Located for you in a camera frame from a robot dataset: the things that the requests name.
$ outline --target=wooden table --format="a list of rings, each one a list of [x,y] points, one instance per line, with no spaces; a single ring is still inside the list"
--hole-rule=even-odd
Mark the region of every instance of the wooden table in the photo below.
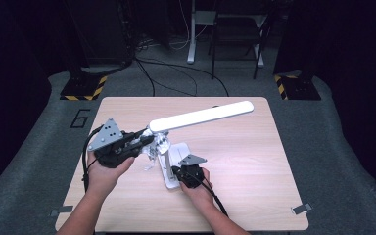
[[[215,194],[230,218],[248,231],[305,230],[305,213],[291,208],[302,204],[277,128],[264,98],[105,98],[92,129],[114,118],[127,132],[146,127],[151,120],[251,101],[255,110],[237,117],[172,130],[173,144],[185,142],[191,153],[208,161]],[[150,170],[140,155],[106,199],[96,226],[100,232],[204,232],[208,224],[180,189],[165,187],[160,164]],[[64,206],[76,206],[84,195],[81,160],[72,178]],[[58,230],[69,213],[60,213]]]

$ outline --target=human hand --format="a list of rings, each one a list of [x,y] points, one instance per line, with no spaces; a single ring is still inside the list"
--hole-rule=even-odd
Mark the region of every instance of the human hand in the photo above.
[[[203,173],[204,173],[204,180],[203,183],[207,186],[209,186],[212,189],[212,184],[210,182],[210,172],[203,168]],[[179,182],[182,191],[190,198],[191,202],[194,204],[195,208],[197,210],[202,210],[206,207],[212,206],[214,207],[213,203],[213,196],[207,190],[204,185],[200,185],[196,188],[188,188],[184,183]]]
[[[87,152],[87,156],[88,165],[96,160],[94,152]],[[100,163],[96,161],[88,168],[89,185],[87,193],[105,199],[115,188],[118,183],[118,178],[127,172],[134,160],[135,158],[130,157],[116,168],[101,166]]]

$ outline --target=forearm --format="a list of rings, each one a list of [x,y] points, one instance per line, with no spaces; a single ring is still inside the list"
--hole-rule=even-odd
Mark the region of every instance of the forearm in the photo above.
[[[206,219],[215,235],[250,234],[223,214],[215,205],[200,207],[199,212]]]
[[[93,234],[104,200],[85,194],[57,234]]]

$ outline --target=dark background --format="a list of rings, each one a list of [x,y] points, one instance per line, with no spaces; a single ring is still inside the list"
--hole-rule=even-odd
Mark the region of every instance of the dark background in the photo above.
[[[91,47],[86,46],[81,33],[101,27],[94,24],[94,19],[102,19],[103,13],[80,12],[83,9],[79,8],[89,2],[95,9],[104,9],[119,1],[85,1],[75,5],[77,1],[71,0],[68,5],[63,1],[0,0],[0,173],[45,108],[51,93],[47,79],[50,75],[65,71],[66,63],[88,67],[100,60],[117,64],[127,59],[123,48],[129,43],[122,45],[123,40],[108,40],[99,46],[93,41],[88,44]],[[135,32],[150,33],[166,45],[165,34],[179,30],[176,28],[181,19],[172,23],[168,20],[179,16],[175,14],[180,11],[176,1],[155,1],[151,12],[146,12],[149,1],[131,2]],[[190,4],[186,2],[183,8],[189,23]],[[138,6],[144,8],[139,13],[150,14],[137,15]],[[120,24],[118,12],[110,13],[110,17],[103,18],[106,28]],[[80,14],[95,15],[81,18]],[[148,24],[146,28],[140,26],[146,21],[143,16],[158,18],[164,31],[158,33]],[[75,21],[88,27],[77,31]],[[319,35],[331,25],[332,36],[328,34],[325,42]],[[94,33],[89,40],[97,41],[98,36],[106,33]],[[112,38],[123,38],[121,33],[112,32]],[[115,54],[106,55],[106,46],[118,49]],[[316,76],[332,90],[344,135],[362,165],[376,179],[376,2],[294,1],[274,73],[304,70],[311,61],[316,62]]]

